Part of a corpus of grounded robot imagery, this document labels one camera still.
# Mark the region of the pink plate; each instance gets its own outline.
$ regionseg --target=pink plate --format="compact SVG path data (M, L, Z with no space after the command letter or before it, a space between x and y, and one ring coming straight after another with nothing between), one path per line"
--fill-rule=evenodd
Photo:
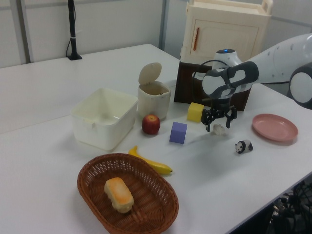
M272 114L255 116L253 128L262 136L275 141L293 140L298 135L298 129L292 122Z

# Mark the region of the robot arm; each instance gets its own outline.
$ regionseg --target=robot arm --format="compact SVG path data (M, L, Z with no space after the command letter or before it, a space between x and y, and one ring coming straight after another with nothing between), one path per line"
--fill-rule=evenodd
M236 118L236 113L228 115L230 110L236 112L229 105L230 97L250 89L254 83L289 81L293 99L301 106L312 105L312 34L283 41L243 63L236 51L227 49L218 51L214 59L230 66L214 62L212 70L203 76L203 90L212 99L211 109L202 114L207 131L211 122L219 117L227 117L227 127L230 127L230 121ZM228 105L220 106L221 99Z

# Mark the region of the bread roll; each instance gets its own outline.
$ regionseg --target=bread roll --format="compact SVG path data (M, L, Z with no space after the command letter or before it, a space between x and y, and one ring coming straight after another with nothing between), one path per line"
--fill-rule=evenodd
M126 213L132 209L134 203L130 190L119 177L106 181L104 192L112 202L113 208L120 213Z

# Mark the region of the white table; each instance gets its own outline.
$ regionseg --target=white table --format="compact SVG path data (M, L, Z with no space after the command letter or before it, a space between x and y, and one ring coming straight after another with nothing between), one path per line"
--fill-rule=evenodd
M173 90L157 136L142 134L140 118L114 152L138 152L174 170L165 177L179 198L179 213L167 234L228 233L312 172L312 111L261 85L251 89L227 136L189 122L189 105L173 102L178 60L151 46L0 69L0 233L107 233L79 195L77 176L90 159L107 152L77 142L70 109L99 87L136 94L138 74L160 62L159 81ZM299 129L290 143L257 135L252 119L272 113ZM169 142L173 121L187 123L185 143ZM214 123L225 125L224 119ZM252 152L235 143L249 139Z

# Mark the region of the toy block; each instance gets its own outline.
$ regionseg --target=toy block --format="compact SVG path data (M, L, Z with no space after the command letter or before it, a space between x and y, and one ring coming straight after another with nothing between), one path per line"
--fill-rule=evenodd
M203 112L204 105L192 102L187 112L187 120L199 123L201 120L201 114Z
M174 122L171 128L170 142L184 144L187 124Z

